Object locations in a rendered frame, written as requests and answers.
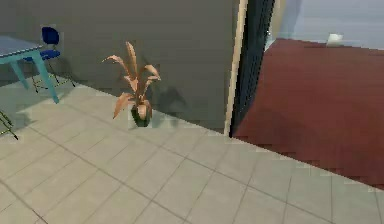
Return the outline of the blue office chair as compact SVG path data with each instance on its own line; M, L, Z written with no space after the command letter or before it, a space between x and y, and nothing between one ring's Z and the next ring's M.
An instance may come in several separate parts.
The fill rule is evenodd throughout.
M58 58L61 55L61 52L56 49L56 46L59 44L59 41L60 41L59 32L53 27L45 26L41 28L41 35L42 35L43 42L46 45L50 45L50 48L46 50L42 50L40 52L40 56L42 57L43 61L48 62L49 67L51 68L51 70L53 70L50 60L54 58ZM56 86L60 86L67 82L70 82L72 86L75 86L73 76L70 73L67 73L65 75L64 81L59 81L56 74L50 74L49 78L51 77L55 78L57 82Z

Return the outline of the black metal chair legs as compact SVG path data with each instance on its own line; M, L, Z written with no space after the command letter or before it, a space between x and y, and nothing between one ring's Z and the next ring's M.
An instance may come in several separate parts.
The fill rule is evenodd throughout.
M11 133L13 137L18 140L18 136L12 131L13 123L8 118L8 116L0 110L0 122L4 125L5 130L0 132L0 135L3 135L5 133Z

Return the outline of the orange leafed house plant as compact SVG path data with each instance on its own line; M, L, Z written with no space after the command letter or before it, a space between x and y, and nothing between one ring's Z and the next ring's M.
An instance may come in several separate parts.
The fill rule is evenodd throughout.
M103 61L112 60L119 64L125 75L124 80L132 89L131 93L122 92L117 98L113 112L113 118L116 118L120 112L131 105L131 115L137 127L147 127L153 116L153 109L150 101L147 99L146 93L149 86L160 81L159 71L152 65L146 64L139 67L134 46L129 42L125 42L128 52L128 62L125 62L120 56L110 55Z

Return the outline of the dark room door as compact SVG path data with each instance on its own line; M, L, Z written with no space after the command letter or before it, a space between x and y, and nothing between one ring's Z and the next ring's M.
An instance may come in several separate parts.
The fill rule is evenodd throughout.
M248 0L229 136L252 105L269 36L275 0Z

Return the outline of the small white box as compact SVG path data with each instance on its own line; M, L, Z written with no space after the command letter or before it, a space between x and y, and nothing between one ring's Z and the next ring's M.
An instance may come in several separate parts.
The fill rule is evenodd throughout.
M340 46L343 41L343 35L337 33L330 33L326 42L327 46Z

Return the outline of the light blue table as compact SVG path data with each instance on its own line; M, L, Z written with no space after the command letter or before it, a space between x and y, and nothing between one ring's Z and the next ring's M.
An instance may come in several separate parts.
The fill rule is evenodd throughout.
M59 98L52 82L49 79L47 69L40 55L41 48L42 46L37 43L0 35L0 65L9 64L18 77L18 80L22 83L23 87L28 89L29 85L25 79L24 73L18 65L18 62L24 58L31 57L39 75L48 88L53 101L58 104Z

